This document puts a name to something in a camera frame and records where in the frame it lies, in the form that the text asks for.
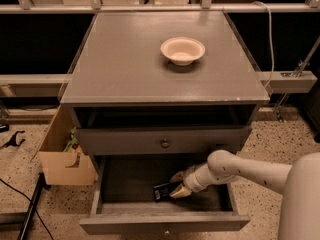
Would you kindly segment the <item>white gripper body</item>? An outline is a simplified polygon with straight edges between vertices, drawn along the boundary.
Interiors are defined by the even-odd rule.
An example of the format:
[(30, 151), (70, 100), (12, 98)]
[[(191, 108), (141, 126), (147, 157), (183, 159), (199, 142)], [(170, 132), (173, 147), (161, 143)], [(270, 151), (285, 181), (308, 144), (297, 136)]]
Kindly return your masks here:
[(184, 185), (192, 192), (198, 193), (211, 183), (211, 175), (207, 164), (190, 166), (183, 176)]

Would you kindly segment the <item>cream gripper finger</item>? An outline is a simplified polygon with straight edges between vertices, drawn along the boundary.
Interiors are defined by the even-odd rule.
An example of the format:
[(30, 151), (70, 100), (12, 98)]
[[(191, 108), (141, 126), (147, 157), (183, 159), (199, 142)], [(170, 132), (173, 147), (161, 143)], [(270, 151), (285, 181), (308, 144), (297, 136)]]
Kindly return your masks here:
[(187, 170), (175, 173), (169, 180), (170, 183), (184, 183), (187, 179), (189, 172)]
[(169, 196), (173, 199), (184, 198), (190, 196), (192, 191), (188, 189), (183, 183), (180, 183)]

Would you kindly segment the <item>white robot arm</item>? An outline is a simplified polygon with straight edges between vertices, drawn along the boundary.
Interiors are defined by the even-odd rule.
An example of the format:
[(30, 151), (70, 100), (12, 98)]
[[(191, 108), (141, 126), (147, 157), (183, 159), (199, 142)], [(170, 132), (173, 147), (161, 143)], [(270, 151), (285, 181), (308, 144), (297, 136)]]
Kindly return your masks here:
[(242, 177), (282, 196), (278, 240), (320, 240), (320, 153), (300, 157), (291, 165), (241, 158), (225, 150), (207, 161), (176, 173), (174, 199), (200, 192), (210, 185)]

